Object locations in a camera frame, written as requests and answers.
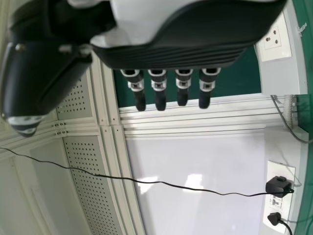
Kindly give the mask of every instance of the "metal frame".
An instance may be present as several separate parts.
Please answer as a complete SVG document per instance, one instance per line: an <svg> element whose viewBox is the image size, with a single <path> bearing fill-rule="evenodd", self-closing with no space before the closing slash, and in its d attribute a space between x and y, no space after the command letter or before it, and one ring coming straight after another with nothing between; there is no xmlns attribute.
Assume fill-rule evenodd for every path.
<svg viewBox="0 0 313 235"><path fill-rule="evenodd" d="M104 163L106 163L106 164L104 164L105 173L107 175L111 175L112 171L111 171L111 167L109 165L108 151L107 151L107 148L105 147L105 145L103 145L104 141L103 141L103 137L100 135L100 133L99 133L99 136L98 136L98 141L99 141L102 161ZM121 204L118 202L118 197L117 197L119 186L117 186L114 183L114 181L112 181L112 180L108 180L108 185L109 185L109 188L110 188L111 197L112 197L113 204L114 204L114 207L115 207L115 210L116 210L116 216L117 216L117 219L119 221L122 233L123 234L127 234L128 233L128 226L125 226L125 222L124 222L124 220L123 220L123 218L121 216L121 215L123 215L123 212L120 209L121 208Z"/></svg>
<svg viewBox="0 0 313 235"><path fill-rule="evenodd" d="M115 146L112 139L112 128L111 127L102 127L102 133L103 133L103 140L104 140L104 147L106 152L106 161L109 169L110 175L114 176L121 176L121 173L119 171L119 165L116 155ZM122 215L122 221L125 226L125 230L128 234L135 234L134 226L132 225L131 215L129 211L129 205L127 203L125 189L123 186L122 181L112 181L115 196L118 201L118 208L120 210L120 213Z"/></svg>
<svg viewBox="0 0 313 235"><path fill-rule="evenodd" d="M277 98L280 108L283 98ZM212 98L207 110L198 108L198 100L190 100L185 107L170 102L164 112L158 112L154 105L147 105L147 110L120 109L127 140L247 134L262 132L266 126L282 125L271 98L262 94Z"/></svg>
<svg viewBox="0 0 313 235"><path fill-rule="evenodd" d="M115 93L113 71L105 64L101 63L101 72L103 76L104 93L106 97L105 100L108 109L109 125L119 125L121 122Z"/></svg>
<svg viewBox="0 0 313 235"><path fill-rule="evenodd" d="M113 133L115 150L119 159L121 176L132 178L133 176L129 162L123 126L116 125L113 126L111 130ZM138 200L136 194L134 194L135 192L134 184L129 181L127 182L124 181L123 185L126 192L129 209L131 211L131 217L135 228L135 234L145 235Z"/></svg>
<svg viewBox="0 0 313 235"><path fill-rule="evenodd" d="M109 125L108 109L106 104L105 93L103 90L103 79L101 72L101 63L99 58L92 53L93 63L90 71L87 74L87 78L90 79L93 87L93 100L95 104L95 111L97 116L97 122L99 125Z"/></svg>

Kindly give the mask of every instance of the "wall socket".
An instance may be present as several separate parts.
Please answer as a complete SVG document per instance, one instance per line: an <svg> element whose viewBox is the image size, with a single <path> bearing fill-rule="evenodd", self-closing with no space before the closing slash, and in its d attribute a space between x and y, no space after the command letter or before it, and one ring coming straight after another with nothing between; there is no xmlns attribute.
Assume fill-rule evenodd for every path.
<svg viewBox="0 0 313 235"><path fill-rule="evenodd" d="M279 27L275 26L271 28L263 40L265 50L272 49L275 47L281 47L282 42L279 35Z"/></svg>
<svg viewBox="0 0 313 235"><path fill-rule="evenodd" d="M285 164L268 161L267 181L269 181L275 176L284 176L293 185L295 168ZM282 224L273 226L268 220L268 215L274 212L279 212L282 215L282 219L288 220L291 201L292 194L287 194L283 198L278 198L275 197L274 195L266 195L263 213L263 223L269 226L270 228L276 230L277 232L284 234L286 231L286 227Z"/></svg>
<svg viewBox="0 0 313 235"><path fill-rule="evenodd" d="M291 47L284 13L273 23L269 32L257 43L262 62L291 57Z"/></svg>

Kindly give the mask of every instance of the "white wall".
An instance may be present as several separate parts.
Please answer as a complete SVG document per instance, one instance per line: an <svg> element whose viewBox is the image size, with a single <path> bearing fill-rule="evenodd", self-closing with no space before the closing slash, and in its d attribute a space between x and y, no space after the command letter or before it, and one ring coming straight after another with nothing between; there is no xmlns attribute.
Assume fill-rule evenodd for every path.
<svg viewBox="0 0 313 235"><path fill-rule="evenodd" d="M128 140L133 175L216 190L265 191L263 135L198 139ZM164 185L138 188L150 235L256 235L263 197L218 196Z"/></svg>
<svg viewBox="0 0 313 235"><path fill-rule="evenodd" d="M18 153L68 165L62 139ZM69 170L15 156L0 162L0 235L91 235Z"/></svg>

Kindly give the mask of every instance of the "white partition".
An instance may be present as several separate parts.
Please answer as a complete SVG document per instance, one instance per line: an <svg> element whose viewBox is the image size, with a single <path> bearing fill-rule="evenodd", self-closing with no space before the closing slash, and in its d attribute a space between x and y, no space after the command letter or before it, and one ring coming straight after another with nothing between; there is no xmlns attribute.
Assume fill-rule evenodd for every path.
<svg viewBox="0 0 313 235"><path fill-rule="evenodd" d="M112 71L94 58L34 136L23 138L0 122L0 146L94 174L121 176L125 173L112 131L119 123ZM84 149L69 150L66 144L84 144ZM85 144L93 148L87 151ZM75 157L84 159L71 162ZM92 161L97 161L94 168ZM90 179L78 170L38 163L6 149L0 149L0 169L0 188L5 190L0 194L0 235L145 235L132 184Z"/></svg>
<svg viewBox="0 0 313 235"><path fill-rule="evenodd" d="M137 179L244 194L265 190L264 144L263 134L127 141ZM219 196L161 184L139 184L137 195L147 234L253 235L259 231L262 196Z"/></svg>

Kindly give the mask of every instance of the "perforated panel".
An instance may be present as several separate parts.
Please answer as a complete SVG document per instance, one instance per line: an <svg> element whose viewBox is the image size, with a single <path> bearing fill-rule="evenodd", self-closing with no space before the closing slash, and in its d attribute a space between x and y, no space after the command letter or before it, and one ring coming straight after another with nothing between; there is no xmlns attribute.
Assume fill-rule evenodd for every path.
<svg viewBox="0 0 313 235"><path fill-rule="evenodd" d="M92 116L86 74L57 107L57 113L59 120Z"/></svg>
<svg viewBox="0 0 313 235"><path fill-rule="evenodd" d="M64 146L70 166L105 174L96 136L65 137ZM122 235L107 179L78 170L72 176L93 235Z"/></svg>

